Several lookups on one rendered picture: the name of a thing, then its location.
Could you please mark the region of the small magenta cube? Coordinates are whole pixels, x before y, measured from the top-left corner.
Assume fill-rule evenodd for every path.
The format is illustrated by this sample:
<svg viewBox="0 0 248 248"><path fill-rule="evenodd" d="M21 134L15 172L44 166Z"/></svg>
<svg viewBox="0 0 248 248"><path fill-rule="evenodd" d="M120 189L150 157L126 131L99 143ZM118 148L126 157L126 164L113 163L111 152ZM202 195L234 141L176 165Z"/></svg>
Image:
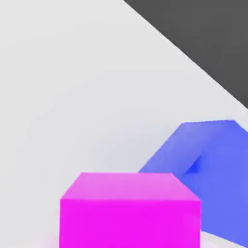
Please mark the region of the small magenta cube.
<svg viewBox="0 0 248 248"><path fill-rule="evenodd" d="M60 200L59 248L200 248L201 201L170 173L82 173Z"/></svg>

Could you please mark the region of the large blue box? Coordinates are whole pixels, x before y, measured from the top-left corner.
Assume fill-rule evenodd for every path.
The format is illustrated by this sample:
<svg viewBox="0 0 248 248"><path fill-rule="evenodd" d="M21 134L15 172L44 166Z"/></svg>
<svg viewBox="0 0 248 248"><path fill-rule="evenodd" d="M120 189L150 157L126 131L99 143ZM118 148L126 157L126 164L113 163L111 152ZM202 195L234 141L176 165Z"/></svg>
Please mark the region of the large blue box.
<svg viewBox="0 0 248 248"><path fill-rule="evenodd" d="M185 122L140 169L172 173L201 200L201 230L248 248L248 131Z"/></svg>

